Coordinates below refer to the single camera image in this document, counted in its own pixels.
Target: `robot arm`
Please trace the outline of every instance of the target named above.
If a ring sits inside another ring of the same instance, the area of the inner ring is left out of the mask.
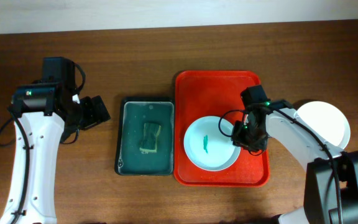
[[[279,216],[277,221],[335,224],[340,223],[341,212],[343,223],[358,223],[358,151],[346,153],[325,141],[291,104],[285,100],[270,101],[260,85],[244,90],[241,98],[247,122],[236,121],[231,135],[233,144],[250,153],[264,152],[268,138],[275,138],[306,171],[303,207]],[[335,172],[340,181],[347,182],[345,188],[336,188]]]
[[[83,76],[79,88],[75,67]],[[74,62],[45,58],[42,79],[20,86],[13,95],[8,110],[15,121],[16,153],[1,224],[57,222],[53,193],[59,144],[110,119],[100,96],[79,100],[84,82],[85,74]]]

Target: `green sponge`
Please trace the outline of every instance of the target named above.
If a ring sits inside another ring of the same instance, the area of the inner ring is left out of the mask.
[[[140,151],[149,153],[157,152],[157,139],[160,135],[161,126],[154,123],[145,123],[143,128],[143,141]]]

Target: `wood grain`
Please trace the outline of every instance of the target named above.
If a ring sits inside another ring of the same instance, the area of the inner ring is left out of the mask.
[[[88,75],[81,95],[101,95],[111,115],[59,148],[59,223],[247,221],[302,206],[305,173],[274,139],[271,178],[257,189],[185,187],[173,176],[114,173],[121,98],[173,96],[182,70],[251,70],[271,98],[330,102],[349,119],[347,150],[358,150],[358,21],[0,35],[0,125],[16,87],[40,78],[42,58],[51,56],[80,64]],[[13,137],[9,129],[3,139]],[[13,158],[13,146],[0,148],[0,216]]]

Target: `white plate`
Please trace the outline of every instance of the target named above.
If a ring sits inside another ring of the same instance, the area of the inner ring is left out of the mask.
[[[185,133],[185,152],[197,167],[208,171],[220,171],[231,166],[239,157],[240,147],[233,146],[229,137],[224,136],[218,129],[219,117],[206,116],[193,122]],[[231,134],[233,125],[225,119],[221,129]],[[208,137],[206,149],[204,138]]]
[[[344,149],[351,138],[351,127],[345,115],[335,106],[312,101],[301,106],[298,115],[321,137]]]

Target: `black wire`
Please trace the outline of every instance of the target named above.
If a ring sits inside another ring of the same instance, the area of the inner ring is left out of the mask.
[[[9,120],[7,120],[0,128],[0,135],[2,133],[2,131],[6,128],[6,126],[13,121],[13,118],[9,118]],[[12,141],[8,142],[8,143],[0,143],[0,147],[7,147],[10,146],[11,144],[15,143],[15,139],[13,139]]]
[[[338,172],[336,169],[336,166],[334,164],[334,158],[333,155],[331,155],[331,153],[329,152],[327,145],[324,144],[318,137],[317,135],[315,135],[314,132],[312,132],[309,128],[307,128],[305,125],[303,125],[302,123],[300,123],[299,121],[297,121],[296,119],[292,118],[291,116],[287,115],[286,113],[275,109],[275,108],[271,108],[271,107],[267,107],[273,111],[276,111],[278,113],[280,113],[281,115],[283,115],[284,117],[286,117],[287,119],[289,119],[291,122],[297,124],[299,127],[303,128],[305,131],[307,131],[316,141],[317,143],[321,146],[321,148],[323,149],[323,151],[327,154],[329,161],[331,162],[331,168],[333,169],[333,173],[334,173],[334,180],[335,180],[335,189],[336,189],[336,202],[337,202],[337,206],[338,206],[338,218],[339,218],[339,223],[343,224],[343,214],[342,214],[342,200],[341,200],[341,186],[339,185],[339,176],[338,176]]]
[[[258,153],[258,154],[253,154],[250,150],[248,150],[248,153],[249,153],[251,156],[260,156],[260,155],[262,155],[265,151],[266,151],[266,150],[261,150],[260,153]]]
[[[23,180],[23,189],[22,189],[22,196],[19,202],[19,208],[17,209],[16,212],[12,213],[14,215],[14,219],[11,222],[11,224],[15,224],[20,215],[22,215],[22,210],[23,210],[23,206],[24,206],[24,201],[25,201],[25,195],[27,194],[27,185],[29,183],[29,170],[30,170],[30,144],[29,144],[29,140],[27,139],[27,135],[24,131],[24,128],[22,126],[22,124],[20,123],[20,121],[16,118],[15,114],[8,109],[12,119],[15,121],[17,127],[19,128],[22,136],[23,136],[23,140],[24,140],[24,149],[25,149],[25,169],[24,169],[24,180]]]
[[[74,142],[76,142],[78,140],[79,135],[80,135],[80,130],[77,128],[77,130],[75,130],[75,138],[74,138],[74,140],[72,140],[71,142],[68,142],[68,143],[61,142],[60,144],[73,144]]]
[[[222,129],[221,129],[221,121],[222,121],[222,119],[223,119],[227,114],[232,113],[232,112],[242,112],[242,113],[243,113],[243,115],[242,115],[242,122],[244,122],[244,118],[245,118],[245,111],[244,111],[244,110],[230,110],[230,111],[226,112],[223,116],[221,116],[221,119],[219,119],[219,123],[218,123],[219,131],[220,131],[224,136],[229,137],[229,138],[231,138],[232,135],[225,134],[225,133],[222,131]]]
[[[82,70],[82,68],[77,64],[77,63],[74,63],[74,66],[80,71],[81,73],[81,76],[82,76],[82,84],[77,88],[75,89],[75,94],[80,94],[80,91],[82,90],[82,88],[84,87],[85,85],[85,72],[84,70]]]

